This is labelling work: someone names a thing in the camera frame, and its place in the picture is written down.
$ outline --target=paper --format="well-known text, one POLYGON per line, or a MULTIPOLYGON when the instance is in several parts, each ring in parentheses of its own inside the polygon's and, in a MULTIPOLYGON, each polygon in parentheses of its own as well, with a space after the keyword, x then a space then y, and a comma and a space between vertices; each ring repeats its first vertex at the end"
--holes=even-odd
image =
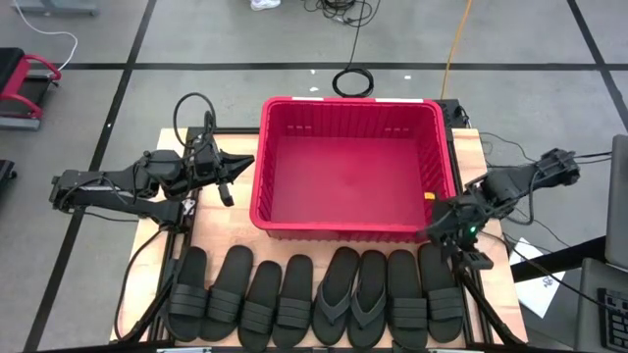
MULTIPOLYGON (((530 245, 530 243, 524 238, 520 238, 514 248, 527 259, 534 259, 543 255, 539 249, 530 245)), ((510 265, 512 266, 514 264, 518 264, 521 261, 523 261, 521 256, 513 251, 510 255, 510 265)), ((553 275, 562 280, 565 276, 565 272, 553 275)), ((559 286, 560 284, 549 276, 538 277, 515 283, 519 302, 541 317, 541 319, 546 315, 546 312, 550 307, 551 299, 553 299, 553 296, 556 294, 559 286)))

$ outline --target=white cable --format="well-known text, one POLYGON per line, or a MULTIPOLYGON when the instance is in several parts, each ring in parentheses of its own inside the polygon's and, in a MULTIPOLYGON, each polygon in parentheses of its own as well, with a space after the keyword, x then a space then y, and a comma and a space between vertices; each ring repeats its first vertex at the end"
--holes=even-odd
POLYGON ((66 31, 55 31, 55 32, 49 32, 49 31, 44 31, 41 29, 37 29, 35 28, 33 25, 31 25, 28 20, 26 19, 26 17, 24 16, 24 14, 22 13, 22 9, 20 8, 20 4, 18 4, 18 0, 13 0, 13 4, 16 6, 16 10, 18 10, 18 14, 20 14, 20 16, 22 17, 22 20, 24 20, 24 23, 29 26, 32 30, 36 31, 37 33, 41 33, 41 34, 47 34, 47 35, 69 35, 74 41, 75 41, 75 45, 72 48, 72 51, 70 52, 70 56, 68 57, 68 60, 66 60, 65 63, 63 63, 63 65, 61 67, 59 67, 59 71, 61 71, 63 68, 66 67, 66 65, 68 65, 68 63, 70 63, 70 61, 72 60, 72 57, 75 56, 75 51, 77 51, 77 46, 79 46, 79 40, 70 32, 66 32, 66 31))

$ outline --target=red plastic basket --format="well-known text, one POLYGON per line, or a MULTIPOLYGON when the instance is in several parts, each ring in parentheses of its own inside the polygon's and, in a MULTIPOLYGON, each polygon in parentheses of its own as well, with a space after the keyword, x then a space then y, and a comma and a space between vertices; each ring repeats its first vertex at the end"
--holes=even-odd
POLYGON ((424 241, 455 194, 443 114, 421 99, 264 104, 250 218, 280 239, 424 241))

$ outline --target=black floor line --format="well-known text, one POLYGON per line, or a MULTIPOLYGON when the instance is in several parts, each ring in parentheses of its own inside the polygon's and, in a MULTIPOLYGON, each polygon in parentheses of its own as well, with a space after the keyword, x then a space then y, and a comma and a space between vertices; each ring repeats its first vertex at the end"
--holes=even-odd
MULTIPOLYGON (((109 109, 109 113, 107 114, 107 119, 102 128, 100 138, 98 139, 94 155, 89 165, 89 169, 91 171, 97 171, 100 168, 100 164, 102 163, 102 158, 105 154, 105 148, 107 147, 109 137, 111 136, 111 130, 114 127, 114 123, 116 122, 116 118, 118 117, 118 112, 120 111, 120 106, 122 105, 122 101, 125 97, 125 93, 129 85, 129 80, 132 73, 132 65, 137 60, 137 55, 139 54, 141 43, 144 40, 146 30, 148 29, 148 24, 150 23, 150 18, 152 16, 153 10, 155 9, 156 1, 157 0, 149 0, 146 4, 146 9, 144 10, 144 15, 142 16, 141 22, 139 23, 139 28, 137 30, 137 34, 135 35, 135 40, 133 41, 125 70, 123 71, 120 83, 118 84, 118 89, 116 90, 116 94, 114 95, 113 101, 111 103, 111 108, 109 109)), ((61 285, 64 272, 68 266, 68 262, 70 261, 70 255, 72 254, 75 241, 77 240, 77 236, 79 234, 82 215, 83 212, 79 210, 76 210, 75 213, 72 215, 72 219, 70 220, 70 225, 68 226, 68 230, 66 231, 66 236, 61 245, 59 255, 57 255, 55 266, 52 269, 52 274, 50 276, 50 279, 48 280, 46 289, 44 290, 44 294, 41 298, 41 303, 39 304, 39 308, 37 309, 37 314, 35 315, 32 327, 30 328, 30 332, 28 333, 28 338, 26 339, 24 348, 25 352, 36 351, 39 346, 46 324, 48 323, 48 318, 50 316, 52 306, 57 297, 57 293, 59 292, 59 287, 61 285)))
POLYGON ((612 78, 610 71, 608 70, 608 66, 604 62, 604 58, 602 56, 602 52, 600 52, 600 48, 598 48, 598 44, 593 39, 593 35, 589 30, 589 26, 585 21, 585 18, 582 16, 582 12, 576 3, 576 0, 567 0, 567 4, 569 4, 569 8, 571 9, 571 13, 573 14, 574 19, 576 20, 576 24, 580 28, 582 32, 582 36, 591 51, 591 55, 593 56, 596 64, 600 65, 600 74, 602 75, 602 79, 604 84, 606 85, 606 89, 608 90, 608 94, 610 94, 610 98, 612 99, 612 103, 617 110, 617 114, 619 114, 619 118, 621 118, 622 123, 624 123, 624 127, 628 128, 628 109, 626 108, 626 103, 617 88, 617 84, 615 84, 615 80, 612 78))
MULTIPOLYGON (((353 63, 369 70, 444 70, 446 63, 353 63)), ((65 70, 122 71, 126 63, 69 63, 65 70)), ((346 63, 135 63, 132 70, 144 71, 264 71, 264 70, 341 70, 346 63)), ((628 64, 606 63, 451 63, 452 71, 628 71, 628 64)))

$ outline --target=red chair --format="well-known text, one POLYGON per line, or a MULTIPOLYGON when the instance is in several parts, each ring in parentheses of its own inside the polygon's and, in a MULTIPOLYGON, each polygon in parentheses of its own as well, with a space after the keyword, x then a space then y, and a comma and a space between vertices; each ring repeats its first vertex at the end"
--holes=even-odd
POLYGON ((36 126, 35 129, 39 128, 39 120, 43 114, 41 107, 37 105, 38 102, 33 102, 32 98, 29 99, 21 94, 23 85, 31 78, 28 76, 28 72, 30 71, 30 61, 33 60, 42 63, 52 72, 53 75, 47 78, 47 83, 56 83, 56 81, 61 79, 59 70, 44 58, 36 55, 27 55, 20 48, 0 48, 0 104, 10 101, 14 102, 14 105, 15 102, 18 102, 18 104, 27 107, 27 113, 25 114, 20 113, 20 111, 14 113, 3 112, 0 127, 32 129, 33 126, 36 126), (36 124, 34 124, 35 122, 15 122, 14 119, 37 120, 37 122, 36 124))

